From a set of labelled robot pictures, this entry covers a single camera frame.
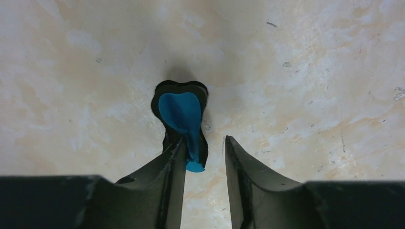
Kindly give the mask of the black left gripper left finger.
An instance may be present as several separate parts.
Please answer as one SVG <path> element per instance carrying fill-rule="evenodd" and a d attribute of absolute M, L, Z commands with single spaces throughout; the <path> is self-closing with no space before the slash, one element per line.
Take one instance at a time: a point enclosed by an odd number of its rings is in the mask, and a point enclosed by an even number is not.
<path fill-rule="evenodd" d="M 99 175 L 2 176 L 3 229 L 178 229 L 187 148 L 177 139 L 135 172 L 111 182 Z"/>

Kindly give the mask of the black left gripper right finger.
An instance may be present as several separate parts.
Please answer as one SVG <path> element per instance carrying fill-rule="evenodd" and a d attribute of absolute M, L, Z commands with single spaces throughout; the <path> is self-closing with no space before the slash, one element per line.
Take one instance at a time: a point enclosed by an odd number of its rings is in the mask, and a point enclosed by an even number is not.
<path fill-rule="evenodd" d="M 299 183 L 224 142 L 234 229 L 402 229 L 405 183 L 392 180 Z"/>

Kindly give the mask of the blue felt eraser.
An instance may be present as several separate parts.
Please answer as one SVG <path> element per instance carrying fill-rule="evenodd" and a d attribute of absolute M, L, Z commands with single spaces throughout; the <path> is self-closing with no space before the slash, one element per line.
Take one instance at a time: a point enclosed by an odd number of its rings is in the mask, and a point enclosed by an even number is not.
<path fill-rule="evenodd" d="M 156 86 L 151 101 L 153 114 L 165 127 L 163 149 L 180 136 L 184 137 L 188 150 L 186 170 L 193 173 L 205 170 L 209 155 L 202 131 L 208 96 L 207 87 L 199 81 L 179 83 L 165 80 Z"/>

